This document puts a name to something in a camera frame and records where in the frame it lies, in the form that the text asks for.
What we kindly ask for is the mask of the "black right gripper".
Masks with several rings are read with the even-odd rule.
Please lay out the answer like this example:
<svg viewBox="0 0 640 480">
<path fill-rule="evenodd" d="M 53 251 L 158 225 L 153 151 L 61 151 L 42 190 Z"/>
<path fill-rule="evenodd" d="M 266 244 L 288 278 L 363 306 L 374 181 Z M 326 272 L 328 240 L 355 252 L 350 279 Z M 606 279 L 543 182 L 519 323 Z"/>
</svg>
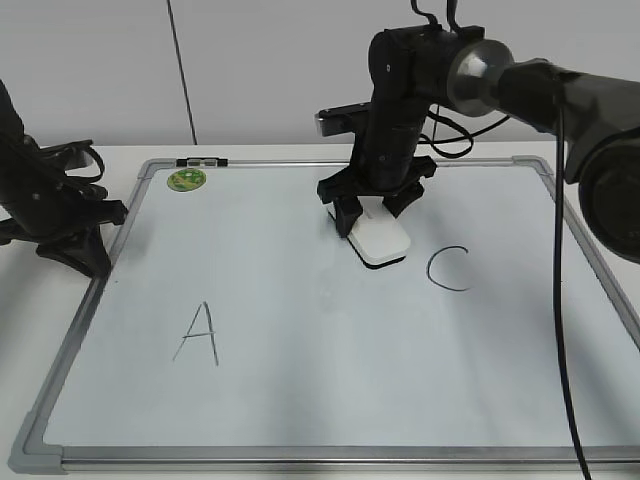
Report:
<svg viewBox="0 0 640 480">
<path fill-rule="evenodd" d="M 363 213 L 357 196 L 380 196 L 384 207 L 398 218 L 424 194 L 421 177 L 435 173 L 430 157 L 415 151 L 433 102 L 420 96 L 383 99 L 374 95 L 365 130 L 354 133 L 349 165 L 318 183 L 324 204 L 333 201 L 335 226 L 347 238 Z"/>
</svg>

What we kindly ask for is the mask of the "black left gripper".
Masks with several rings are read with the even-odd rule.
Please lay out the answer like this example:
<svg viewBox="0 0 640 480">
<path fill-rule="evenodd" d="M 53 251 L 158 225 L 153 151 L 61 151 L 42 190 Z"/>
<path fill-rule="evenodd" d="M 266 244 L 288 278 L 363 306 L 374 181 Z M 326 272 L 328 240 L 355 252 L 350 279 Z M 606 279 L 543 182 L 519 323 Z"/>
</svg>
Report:
<svg viewBox="0 0 640 480">
<path fill-rule="evenodd" d="M 109 200 L 106 188 L 91 177 L 60 177 L 24 165 L 1 167 L 1 243 L 39 244 L 36 254 L 62 263 L 89 278 L 103 278 L 112 268 L 101 224 L 121 225 L 127 208 Z"/>
</svg>

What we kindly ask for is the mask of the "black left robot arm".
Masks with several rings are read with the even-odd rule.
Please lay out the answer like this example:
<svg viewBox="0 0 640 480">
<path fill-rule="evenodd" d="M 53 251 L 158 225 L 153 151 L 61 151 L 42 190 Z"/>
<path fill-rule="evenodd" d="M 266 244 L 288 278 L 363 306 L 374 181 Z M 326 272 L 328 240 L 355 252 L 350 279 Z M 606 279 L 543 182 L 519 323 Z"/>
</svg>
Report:
<svg viewBox="0 0 640 480">
<path fill-rule="evenodd" d="M 1 243 L 37 245 L 36 254 L 94 278 L 112 264 L 103 224 L 124 223 L 128 209 L 99 184 L 105 172 L 93 141 L 40 147 L 1 88 Z"/>
</svg>

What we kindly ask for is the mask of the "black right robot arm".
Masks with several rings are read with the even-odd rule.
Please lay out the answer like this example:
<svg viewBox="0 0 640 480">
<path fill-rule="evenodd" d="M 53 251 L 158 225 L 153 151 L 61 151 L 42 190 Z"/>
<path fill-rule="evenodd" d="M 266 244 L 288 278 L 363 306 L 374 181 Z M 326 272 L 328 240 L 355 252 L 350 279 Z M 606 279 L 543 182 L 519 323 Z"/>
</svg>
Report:
<svg viewBox="0 0 640 480">
<path fill-rule="evenodd" d="M 362 215 L 361 199 L 378 196 L 399 215 L 423 194 L 435 162 L 417 156 L 426 118 L 436 106 L 469 117 L 499 111 L 568 147 L 564 180 L 578 188 L 593 235 L 630 262 L 639 259 L 639 86 L 634 81 L 560 68 L 544 59 L 517 62 L 479 27 L 388 29 L 368 51 L 373 83 L 366 103 L 317 114 L 323 135 L 353 133 L 349 164 L 320 181 L 341 237 Z"/>
</svg>

